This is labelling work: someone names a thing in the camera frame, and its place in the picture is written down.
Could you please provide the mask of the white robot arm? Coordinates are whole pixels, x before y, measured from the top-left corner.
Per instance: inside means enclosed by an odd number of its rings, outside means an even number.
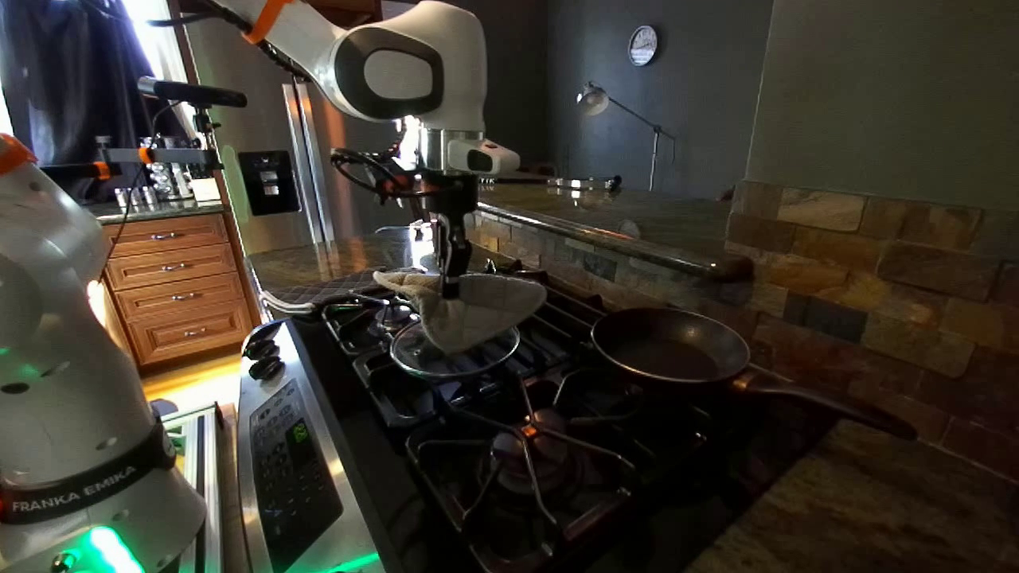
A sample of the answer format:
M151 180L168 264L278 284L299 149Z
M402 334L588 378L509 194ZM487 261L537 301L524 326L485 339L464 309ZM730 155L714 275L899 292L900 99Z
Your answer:
M449 0L338 26L312 0L205 0L309 73L331 104L412 119L441 172L485 139L487 42ZM109 238L20 139L0 170L4 573L159 573L205 510L174 468L127 355L89 309Z

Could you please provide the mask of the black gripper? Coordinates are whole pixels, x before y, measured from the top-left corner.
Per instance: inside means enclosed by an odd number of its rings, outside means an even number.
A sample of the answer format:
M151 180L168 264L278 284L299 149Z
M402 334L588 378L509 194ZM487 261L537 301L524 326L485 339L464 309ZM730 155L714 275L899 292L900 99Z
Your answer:
M457 276L468 271L470 243L464 217L476 212L476 180L432 170L386 174L381 197L408 202L418 219L437 224L438 292L457 297Z

